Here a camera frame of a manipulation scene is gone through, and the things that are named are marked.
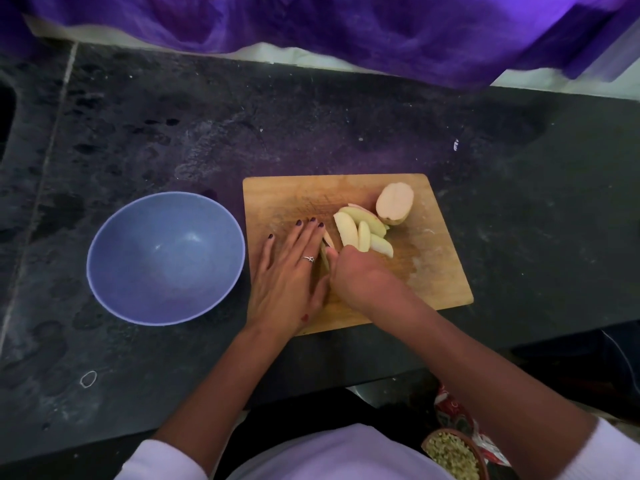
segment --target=hand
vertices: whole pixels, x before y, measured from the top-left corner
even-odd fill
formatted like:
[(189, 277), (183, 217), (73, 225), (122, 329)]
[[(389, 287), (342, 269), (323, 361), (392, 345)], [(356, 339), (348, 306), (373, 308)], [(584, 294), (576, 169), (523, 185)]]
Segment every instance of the hand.
[(398, 311), (416, 303), (424, 306), (375, 253), (361, 253), (353, 246), (345, 246), (338, 254), (327, 247), (326, 257), (331, 268), (332, 290), (381, 329), (393, 333)]
[(271, 234), (264, 242), (260, 263), (252, 279), (246, 326), (261, 326), (289, 340), (322, 309), (329, 290), (329, 275), (318, 282), (311, 294), (313, 263), (302, 256), (317, 258), (324, 234), (324, 224), (310, 220), (293, 227), (278, 255), (271, 263), (276, 238)]

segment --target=chickpeas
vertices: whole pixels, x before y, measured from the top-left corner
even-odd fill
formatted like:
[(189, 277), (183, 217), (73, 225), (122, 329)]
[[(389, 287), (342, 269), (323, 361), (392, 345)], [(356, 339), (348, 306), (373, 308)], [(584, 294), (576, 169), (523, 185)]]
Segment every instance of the chickpeas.
[(423, 444), (422, 448), (456, 480), (480, 479), (476, 456), (456, 435), (443, 431)]

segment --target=blue bowl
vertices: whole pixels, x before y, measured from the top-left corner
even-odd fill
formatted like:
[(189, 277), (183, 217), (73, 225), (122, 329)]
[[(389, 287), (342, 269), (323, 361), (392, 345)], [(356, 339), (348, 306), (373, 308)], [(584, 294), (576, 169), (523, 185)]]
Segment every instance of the blue bowl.
[(140, 325), (186, 322), (220, 303), (244, 265), (244, 236), (218, 202), (166, 192), (125, 205), (93, 238), (86, 276), (110, 313)]

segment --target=white sleeve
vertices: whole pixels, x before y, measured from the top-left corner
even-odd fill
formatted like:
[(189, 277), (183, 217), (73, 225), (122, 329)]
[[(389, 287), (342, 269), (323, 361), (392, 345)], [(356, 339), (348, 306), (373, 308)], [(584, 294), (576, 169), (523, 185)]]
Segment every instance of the white sleeve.
[(145, 440), (115, 480), (207, 480), (207, 476), (180, 450), (161, 441)]
[(557, 480), (638, 480), (640, 445), (604, 419)]

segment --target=left hand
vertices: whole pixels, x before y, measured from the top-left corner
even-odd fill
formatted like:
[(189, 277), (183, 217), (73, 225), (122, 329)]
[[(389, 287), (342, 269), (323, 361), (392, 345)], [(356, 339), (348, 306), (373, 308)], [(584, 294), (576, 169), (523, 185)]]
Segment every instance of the left hand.
[(264, 242), (260, 263), (252, 280), (246, 326), (261, 326), (291, 339), (322, 309), (329, 290), (329, 275), (310, 291), (313, 263), (303, 256), (317, 258), (324, 235), (324, 224), (315, 218), (304, 225), (298, 221), (271, 262), (276, 238)]

